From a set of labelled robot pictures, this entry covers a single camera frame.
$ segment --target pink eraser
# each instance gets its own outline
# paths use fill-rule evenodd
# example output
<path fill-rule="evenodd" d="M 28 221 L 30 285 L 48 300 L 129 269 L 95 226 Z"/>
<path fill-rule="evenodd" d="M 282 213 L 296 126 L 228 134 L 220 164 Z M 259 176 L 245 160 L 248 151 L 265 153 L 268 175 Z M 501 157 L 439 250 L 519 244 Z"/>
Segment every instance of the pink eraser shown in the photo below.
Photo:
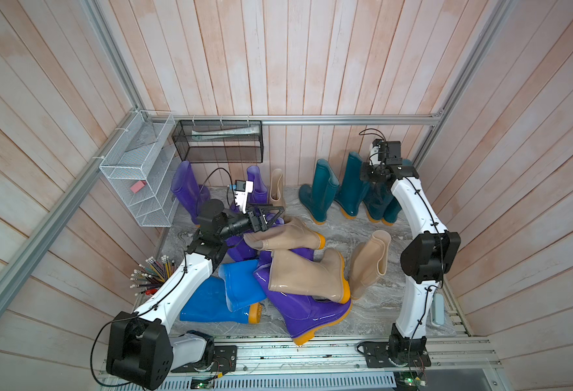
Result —
<path fill-rule="evenodd" d="M 130 191 L 136 194 L 136 192 L 141 190 L 143 188 L 143 186 L 145 186 L 145 184 L 146 184 L 146 181 L 137 181 L 135 184 L 130 186 Z"/>

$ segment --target robotic arm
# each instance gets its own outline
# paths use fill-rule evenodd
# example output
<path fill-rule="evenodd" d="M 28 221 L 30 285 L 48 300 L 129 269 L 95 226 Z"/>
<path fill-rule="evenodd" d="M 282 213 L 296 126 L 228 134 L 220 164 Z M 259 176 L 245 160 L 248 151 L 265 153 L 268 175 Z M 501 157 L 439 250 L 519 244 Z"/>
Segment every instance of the robotic arm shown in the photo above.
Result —
<path fill-rule="evenodd" d="M 236 181 L 235 202 L 245 213 L 224 208 L 219 199 L 202 205 L 200 227 L 185 254 L 185 262 L 148 301 L 133 313 L 121 311 L 111 323 L 106 371 L 150 390 L 156 389 L 170 369 L 197 363 L 211 365 L 213 339 L 191 331 L 177 338 L 169 332 L 195 290 L 213 273 L 228 246 L 226 239 L 245 231 L 266 231 L 284 212 L 283 207 L 247 205 L 251 181 Z M 268 220 L 268 214 L 274 215 Z"/>
<path fill-rule="evenodd" d="M 399 141 L 376 139 L 370 160 L 363 163 L 361 180 L 384 182 L 400 203 L 412 231 L 412 242 L 400 256 L 406 274 L 406 291 L 400 316 L 393 324 L 388 341 L 389 358 L 396 365 L 423 360 L 425 317 L 435 290 L 449 271 L 460 247 L 460 235 L 449 232 L 423 193 L 419 174 L 411 165 L 402 165 Z"/>

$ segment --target black mesh basket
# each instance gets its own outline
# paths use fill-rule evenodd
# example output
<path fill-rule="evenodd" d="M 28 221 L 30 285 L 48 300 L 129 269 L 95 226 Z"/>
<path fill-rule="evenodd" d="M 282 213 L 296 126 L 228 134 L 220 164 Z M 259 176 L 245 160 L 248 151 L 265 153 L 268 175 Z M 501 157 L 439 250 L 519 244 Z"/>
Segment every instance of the black mesh basket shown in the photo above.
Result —
<path fill-rule="evenodd" d="M 191 163 L 262 163 L 261 121 L 181 120 L 172 139 Z"/>

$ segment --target beige rain boot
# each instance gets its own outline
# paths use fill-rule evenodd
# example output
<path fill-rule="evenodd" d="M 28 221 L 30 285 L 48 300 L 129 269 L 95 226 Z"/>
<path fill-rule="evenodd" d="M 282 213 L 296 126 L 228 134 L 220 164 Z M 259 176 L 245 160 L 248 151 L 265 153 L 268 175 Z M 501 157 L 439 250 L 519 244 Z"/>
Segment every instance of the beige rain boot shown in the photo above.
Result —
<path fill-rule="evenodd" d="M 343 277 L 345 259 L 329 248 L 321 262 L 312 262 L 289 250 L 272 251 L 269 290 L 292 295 L 321 296 L 336 303 L 350 300 L 350 286 Z"/>
<path fill-rule="evenodd" d="M 386 257 L 391 235 L 386 231 L 375 231 L 371 239 L 361 243 L 352 254 L 350 264 L 350 289 L 352 299 L 358 300 L 369 286 L 386 274 Z"/>
<path fill-rule="evenodd" d="M 274 207 L 287 208 L 284 198 L 285 176 L 280 168 L 272 171 L 269 185 L 269 203 Z"/>
<path fill-rule="evenodd" d="M 286 217 L 285 222 L 284 225 L 271 227 L 264 232 L 244 233 L 245 243 L 255 250 L 290 250 L 301 247 L 319 250 L 325 246 L 325 238 L 309 229 L 299 218 Z"/>

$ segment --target marble floor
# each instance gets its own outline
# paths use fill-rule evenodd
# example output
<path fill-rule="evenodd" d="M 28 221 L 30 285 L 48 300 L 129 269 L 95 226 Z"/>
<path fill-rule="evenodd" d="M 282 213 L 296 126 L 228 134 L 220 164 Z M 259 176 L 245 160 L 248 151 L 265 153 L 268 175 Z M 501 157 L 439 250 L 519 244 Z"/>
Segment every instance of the marble floor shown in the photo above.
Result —
<path fill-rule="evenodd" d="M 361 242 L 369 239 L 375 230 L 384 230 L 391 234 L 392 242 L 388 252 L 388 268 L 386 275 L 358 301 L 354 301 L 351 313 L 339 324 L 322 328 L 317 335 L 361 335 L 369 337 L 387 338 L 391 333 L 393 322 L 400 313 L 401 301 L 405 286 L 405 275 L 400 267 L 400 254 L 412 240 L 410 227 L 400 212 L 397 222 L 393 226 L 382 223 L 371 223 L 367 219 L 364 205 L 360 205 L 358 216 L 354 220 L 347 220 L 336 203 L 328 210 L 328 220 L 324 225 L 316 225 L 308 215 L 306 208 L 300 203 L 297 196 L 298 186 L 285 188 L 287 202 L 286 214 L 298 216 L 313 230 L 318 231 L 326 238 L 326 247 L 336 248 L 347 262 L 345 276 L 349 276 L 349 259 L 354 248 Z M 226 188 L 210 188 L 211 197 L 224 200 Z M 182 248 L 191 241 L 196 227 L 191 222 L 189 213 L 178 206 L 173 225 L 163 244 L 162 254 L 178 259 L 182 256 Z M 323 250 L 314 252 L 314 259 L 320 260 Z M 226 256 L 223 262 L 233 262 Z M 221 323 L 194 323 L 176 321 L 172 333 L 179 335 L 187 330 L 198 330 L 214 336 L 271 336 L 281 337 L 288 335 L 282 316 L 272 303 L 265 299 L 263 302 L 263 315 L 257 325 L 242 325 L 235 322 Z M 436 326 L 427 322 L 427 335 L 455 335 L 451 318 L 445 315 L 445 324 Z"/>

